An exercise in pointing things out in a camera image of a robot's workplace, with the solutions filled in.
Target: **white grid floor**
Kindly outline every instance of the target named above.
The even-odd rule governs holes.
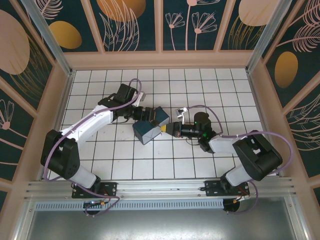
[[[147,94],[140,105],[161,106],[172,122],[178,121],[176,108],[206,105],[218,115],[225,135],[262,130],[246,72],[241,68],[77,71],[61,128],[76,123],[99,100],[116,93],[121,83],[137,77]],[[186,122],[192,123],[199,111],[206,109],[191,109]],[[219,132],[217,120],[209,115],[212,128]],[[99,130],[80,149],[81,165],[102,180],[213,178],[240,164],[237,156],[213,156],[198,145],[189,145],[185,138],[173,139],[166,133],[142,145],[134,136],[133,120],[117,121]],[[49,178],[56,176],[52,172]]]

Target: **black bracket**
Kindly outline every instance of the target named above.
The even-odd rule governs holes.
[[[97,194],[106,195],[106,196],[116,196],[117,194],[117,183],[116,182],[101,182],[100,188],[97,191]],[[94,196],[84,190],[82,190],[77,185],[73,186],[72,196],[73,199],[96,199],[102,198],[98,196]]]
[[[229,193],[221,187],[220,180],[208,180],[204,181],[204,187],[201,187],[201,191],[205,191],[207,197],[225,197],[225,196],[245,196],[250,195],[247,182],[241,183],[239,186],[230,188]]]

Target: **flower illustration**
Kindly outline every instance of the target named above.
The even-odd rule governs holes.
[[[189,6],[216,4],[220,0],[186,0]]]
[[[194,50],[197,50],[198,34],[209,33],[217,30],[215,13],[203,13],[199,18],[199,12],[192,14],[192,24],[195,32]]]
[[[0,128],[3,130],[8,130],[10,128],[10,122],[12,115],[14,114],[15,105],[8,101],[6,103],[3,99],[0,100]]]
[[[172,16],[171,16],[171,13],[167,13],[165,15],[165,19],[170,28],[172,46],[173,46],[173,50],[175,51],[176,47],[174,43],[174,36],[172,33],[172,29],[182,27],[186,24],[186,22],[183,21],[183,17],[181,16],[181,13],[173,13]]]

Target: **metal vent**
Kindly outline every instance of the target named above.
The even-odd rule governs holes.
[[[84,202],[37,202],[36,211],[83,211]],[[111,203],[94,206],[88,211],[103,210]],[[201,200],[122,200],[110,210],[173,210],[173,209],[223,209],[223,199]]]

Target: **yellow circle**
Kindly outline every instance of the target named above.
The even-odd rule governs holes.
[[[248,26],[263,26],[269,22],[279,0],[241,0],[239,18]]]
[[[275,82],[280,88],[287,88],[298,71],[298,59],[290,51],[283,52],[277,59],[274,70]]]
[[[131,9],[136,18],[140,17],[146,9],[146,0],[96,0],[96,2],[108,18],[117,22],[127,22],[131,20],[131,16],[126,14],[124,4],[128,8],[128,13],[130,14]]]
[[[22,73],[29,62],[30,46],[23,26],[0,10],[0,69],[8,74]]]
[[[66,49],[76,49],[80,47],[82,38],[78,30],[66,21],[55,21],[49,26],[56,41],[61,47]]]

